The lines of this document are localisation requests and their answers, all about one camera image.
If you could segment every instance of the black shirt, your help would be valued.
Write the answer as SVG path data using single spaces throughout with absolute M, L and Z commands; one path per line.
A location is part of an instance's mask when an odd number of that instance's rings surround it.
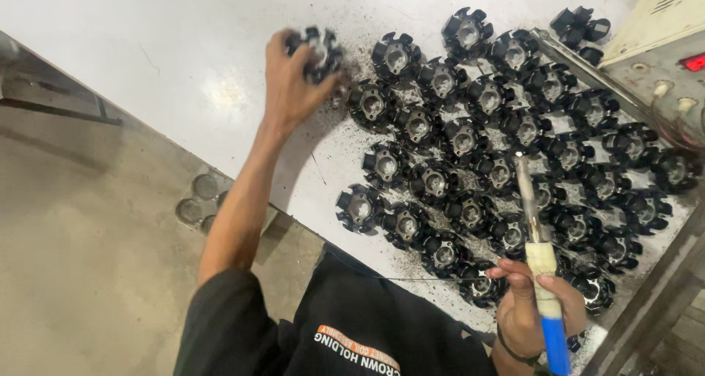
M 461 330 L 427 300 L 326 254 L 293 324 L 269 318 L 251 272 L 207 281 L 189 307 L 174 374 L 496 374 Z

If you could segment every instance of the orange stripe on shirt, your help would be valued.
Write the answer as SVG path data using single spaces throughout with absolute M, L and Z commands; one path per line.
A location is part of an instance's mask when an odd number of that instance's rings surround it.
M 399 362 L 394 361 L 394 358 L 385 354 L 376 348 L 368 347 L 357 343 L 356 341 L 349 339 L 346 335 L 343 335 L 338 329 L 332 328 L 327 325 L 321 325 L 318 327 L 318 332 L 324 335 L 328 335 L 333 339 L 337 340 L 338 343 L 342 344 L 348 350 L 355 352 L 365 357 L 372 358 L 379 362 L 384 362 L 387 365 L 393 367 L 397 371 L 401 372 L 399 369 Z

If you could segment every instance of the wristband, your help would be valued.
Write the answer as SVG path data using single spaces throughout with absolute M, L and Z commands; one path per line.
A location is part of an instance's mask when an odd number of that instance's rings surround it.
M 515 354 L 514 351 L 507 347 L 507 344 L 504 342 L 504 338 L 502 337 L 502 329 L 500 329 L 499 323 L 497 323 L 497 338 L 499 339 L 499 342 L 502 344 L 502 346 L 504 346 L 504 349 L 507 351 L 507 353 L 509 353 L 512 358 L 516 359 L 521 363 L 525 363 L 529 366 L 534 366 L 534 364 L 539 361 L 539 358 L 541 358 L 541 354 L 538 354 L 531 358 L 523 358 Z

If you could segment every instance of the white connector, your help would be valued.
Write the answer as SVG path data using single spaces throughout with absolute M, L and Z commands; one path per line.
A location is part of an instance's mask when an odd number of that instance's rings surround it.
M 673 88 L 673 83 L 668 80 L 659 80 L 655 83 L 657 87 L 654 89 L 654 97 L 662 98 L 666 92 Z
M 678 100 L 678 111 L 685 114 L 692 109 L 693 106 L 697 105 L 698 101 L 692 98 L 681 98 Z

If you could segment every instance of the person's hand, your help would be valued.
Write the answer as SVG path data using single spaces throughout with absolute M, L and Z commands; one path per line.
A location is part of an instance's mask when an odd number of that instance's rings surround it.
M 497 324 L 507 347 L 515 354 L 531 358 L 545 349 L 541 318 L 534 298 L 534 282 L 526 263 L 500 259 L 498 267 L 485 272 L 490 278 L 507 277 L 510 290 L 497 308 Z M 545 290 L 555 293 L 563 307 L 565 335 L 573 336 L 585 330 L 585 299 L 582 294 L 558 276 L 539 275 L 536 281 Z
M 303 69 L 311 54 L 311 47 L 301 44 L 293 56 L 286 54 L 284 45 L 291 29 L 272 35 L 267 44 L 267 106 L 263 123 L 282 132 L 291 133 L 302 123 L 338 84 L 340 74 L 334 73 L 318 85 L 304 80 Z

